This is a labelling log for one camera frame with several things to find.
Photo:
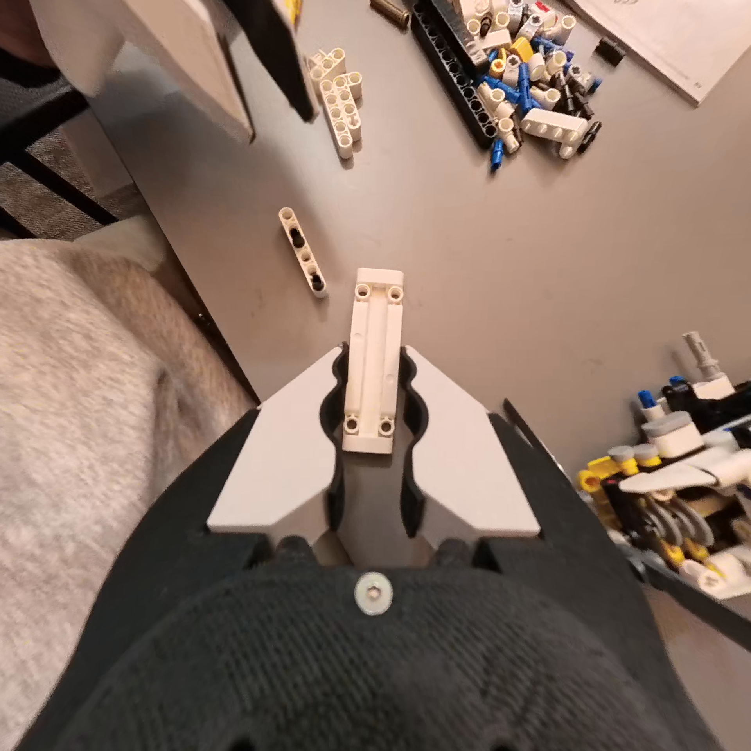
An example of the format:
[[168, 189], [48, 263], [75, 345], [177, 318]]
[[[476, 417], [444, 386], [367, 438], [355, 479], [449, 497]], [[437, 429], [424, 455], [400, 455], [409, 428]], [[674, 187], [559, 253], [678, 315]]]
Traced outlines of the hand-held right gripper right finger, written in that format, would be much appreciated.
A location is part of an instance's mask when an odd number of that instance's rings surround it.
[[400, 517], [409, 539], [533, 539], [541, 526], [489, 412], [411, 346], [400, 352], [404, 423]]

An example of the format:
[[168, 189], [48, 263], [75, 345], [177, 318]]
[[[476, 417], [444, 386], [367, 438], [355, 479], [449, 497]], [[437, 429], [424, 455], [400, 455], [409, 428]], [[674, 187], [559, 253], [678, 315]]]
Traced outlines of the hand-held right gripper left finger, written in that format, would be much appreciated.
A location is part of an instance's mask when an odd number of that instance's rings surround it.
[[299, 537], [311, 546], [331, 528], [327, 497], [337, 448], [322, 408], [340, 394], [337, 345], [265, 400], [219, 493], [207, 526], [214, 533], [259, 533], [273, 544]]

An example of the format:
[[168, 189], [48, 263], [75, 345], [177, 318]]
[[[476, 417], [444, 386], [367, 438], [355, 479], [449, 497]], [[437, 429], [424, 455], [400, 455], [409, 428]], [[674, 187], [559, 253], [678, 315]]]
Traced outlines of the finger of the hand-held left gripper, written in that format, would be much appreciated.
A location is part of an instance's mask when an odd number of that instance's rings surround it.
[[304, 122], [318, 116], [317, 96], [286, 9], [274, 1], [227, 1], [259, 62]]
[[217, 2], [35, 1], [32, 11], [52, 60], [90, 99], [129, 46], [155, 60], [213, 122], [237, 140], [254, 140]]

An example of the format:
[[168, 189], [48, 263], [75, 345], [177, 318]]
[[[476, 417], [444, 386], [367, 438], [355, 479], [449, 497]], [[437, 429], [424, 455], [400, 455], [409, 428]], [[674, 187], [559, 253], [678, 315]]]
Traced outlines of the white lego panel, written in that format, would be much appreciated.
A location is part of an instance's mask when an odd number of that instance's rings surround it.
[[396, 427], [404, 274], [357, 271], [344, 401], [343, 451], [391, 455]]

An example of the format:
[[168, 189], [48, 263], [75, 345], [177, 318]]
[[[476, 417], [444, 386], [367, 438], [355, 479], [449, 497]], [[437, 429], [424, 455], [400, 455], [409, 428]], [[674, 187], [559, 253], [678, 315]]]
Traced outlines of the white lego beam black pins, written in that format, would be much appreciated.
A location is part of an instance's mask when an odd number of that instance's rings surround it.
[[278, 217], [310, 291], [318, 299], [327, 298], [326, 280], [295, 212], [290, 207], [283, 207], [278, 212]]

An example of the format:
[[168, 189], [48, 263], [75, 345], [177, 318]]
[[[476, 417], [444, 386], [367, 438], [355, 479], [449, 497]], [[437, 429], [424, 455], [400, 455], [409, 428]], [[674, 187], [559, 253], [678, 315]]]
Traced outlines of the white angled lego liftarm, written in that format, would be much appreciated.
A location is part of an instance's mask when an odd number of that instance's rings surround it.
[[308, 72], [313, 90], [318, 99], [322, 98], [322, 84], [333, 81], [334, 78], [347, 72], [345, 51], [342, 47], [334, 47], [329, 52], [319, 50], [307, 58]]
[[343, 161], [353, 158], [354, 147], [361, 142], [363, 79], [359, 71], [337, 74], [318, 85], [327, 124], [337, 155]]

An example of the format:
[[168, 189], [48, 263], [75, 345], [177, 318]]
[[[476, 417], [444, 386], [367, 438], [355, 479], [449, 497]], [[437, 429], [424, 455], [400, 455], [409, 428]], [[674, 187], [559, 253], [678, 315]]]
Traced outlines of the tan lego axle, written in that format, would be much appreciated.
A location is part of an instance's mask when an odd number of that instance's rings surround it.
[[399, 30], [406, 30], [410, 22], [410, 14], [407, 9], [393, 1], [369, 1], [370, 6], [377, 13], [381, 14], [390, 23], [395, 25]]

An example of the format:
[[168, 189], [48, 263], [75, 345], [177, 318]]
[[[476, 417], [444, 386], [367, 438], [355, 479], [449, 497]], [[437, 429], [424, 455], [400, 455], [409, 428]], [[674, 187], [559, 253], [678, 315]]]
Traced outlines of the long black lego beam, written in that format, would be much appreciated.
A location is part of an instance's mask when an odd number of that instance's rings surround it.
[[481, 75], [472, 75], [459, 62], [437, 24], [429, 2], [414, 2], [410, 22], [412, 35], [475, 143], [479, 148], [488, 150], [496, 141], [498, 130], [474, 84]]

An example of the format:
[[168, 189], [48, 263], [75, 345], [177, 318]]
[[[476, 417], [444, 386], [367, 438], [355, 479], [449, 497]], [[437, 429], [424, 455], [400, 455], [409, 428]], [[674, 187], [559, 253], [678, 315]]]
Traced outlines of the zebra striped lego vehicle model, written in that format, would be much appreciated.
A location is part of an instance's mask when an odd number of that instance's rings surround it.
[[636, 577], [749, 651], [749, 381], [734, 384], [700, 333], [683, 334], [701, 379], [638, 392], [645, 442], [615, 446], [575, 489]]

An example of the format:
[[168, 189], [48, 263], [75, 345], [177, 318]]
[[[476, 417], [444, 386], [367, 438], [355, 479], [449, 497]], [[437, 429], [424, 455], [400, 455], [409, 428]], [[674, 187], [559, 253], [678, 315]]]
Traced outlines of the pile of small lego pieces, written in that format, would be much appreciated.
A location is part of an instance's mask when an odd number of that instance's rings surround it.
[[528, 135], [568, 161], [584, 155], [602, 123], [589, 96], [601, 79], [582, 69], [567, 46], [577, 18], [549, 2], [453, 2], [489, 61], [473, 90], [490, 116], [490, 174]]

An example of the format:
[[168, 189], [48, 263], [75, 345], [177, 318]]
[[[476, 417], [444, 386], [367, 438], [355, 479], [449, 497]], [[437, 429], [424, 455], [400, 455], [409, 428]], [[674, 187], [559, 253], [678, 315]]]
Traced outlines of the grey instruction booklet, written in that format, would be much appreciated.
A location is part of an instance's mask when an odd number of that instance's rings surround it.
[[566, 4], [699, 107], [749, 50], [749, 1]]

